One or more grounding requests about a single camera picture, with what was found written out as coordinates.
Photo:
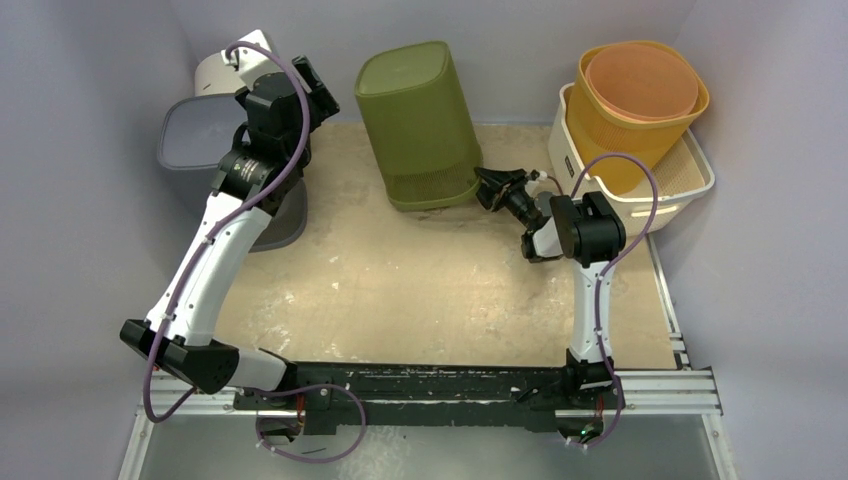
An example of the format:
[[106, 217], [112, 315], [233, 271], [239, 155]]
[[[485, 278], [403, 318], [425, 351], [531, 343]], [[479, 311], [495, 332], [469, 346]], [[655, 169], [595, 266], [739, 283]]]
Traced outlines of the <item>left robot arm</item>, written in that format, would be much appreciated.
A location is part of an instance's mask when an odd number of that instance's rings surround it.
[[203, 393], [227, 386], [257, 389], [275, 409], [297, 399], [298, 382], [287, 375], [290, 363], [272, 352], [222, 343], [215, 329], [257, 239], [276, 220], [289, 230], [284, 246], [305, 229], [309, 136], [339, 105], [307, 57], [294, 58], [292, 65], [307, 89], [303, 98], [283, 72], [264, 74], [236, 93], [246, 119], [218, 164], [189, 250], [146, 317], [126, 320], [119, 333], [137, 354]]

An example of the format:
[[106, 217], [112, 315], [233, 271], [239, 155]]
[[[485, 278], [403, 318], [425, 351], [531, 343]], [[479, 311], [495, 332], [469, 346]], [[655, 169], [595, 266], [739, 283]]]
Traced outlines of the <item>green slatted waste bin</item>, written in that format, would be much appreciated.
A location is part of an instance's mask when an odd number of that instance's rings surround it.
[[359, 71], [354, 96], [397, 210], [446, 208], [475, 195], [482, 149], [446, 42], [373, 56]]

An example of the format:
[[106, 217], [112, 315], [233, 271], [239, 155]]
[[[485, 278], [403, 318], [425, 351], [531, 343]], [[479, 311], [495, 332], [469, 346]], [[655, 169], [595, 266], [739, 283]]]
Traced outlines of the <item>grey slatted waste bin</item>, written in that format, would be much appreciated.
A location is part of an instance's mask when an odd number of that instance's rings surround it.
[[[232, 94], [184, 99], [164, 118], [157, 159], [165, 179], [195, 223], [205, 212], [219, 161], [231, 150], [233, 134], [245, 120], [246, 113]], [[307, 225], [307, 201], [306, 186], [300, 181], [251, 250], [273, 250], [295, 242]]]

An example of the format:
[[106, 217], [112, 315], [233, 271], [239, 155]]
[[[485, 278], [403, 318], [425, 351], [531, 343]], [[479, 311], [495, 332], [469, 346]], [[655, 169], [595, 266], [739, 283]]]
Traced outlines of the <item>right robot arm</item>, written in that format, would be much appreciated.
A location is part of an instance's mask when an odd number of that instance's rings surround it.
[[612, 385], [614, 361], [609, 340], [610, 276], [624, 250], [623, 222], [601, 193], [581, 197], [551, 194], [534, 200], [523, 169], [474, 169], [476, 197], [488, 211], [505, 209], [524, 227], [522, 256], [530, 263], [566, 259], [573, 274], [573, 324], [561, 373], [564, 399], [584, 407]]

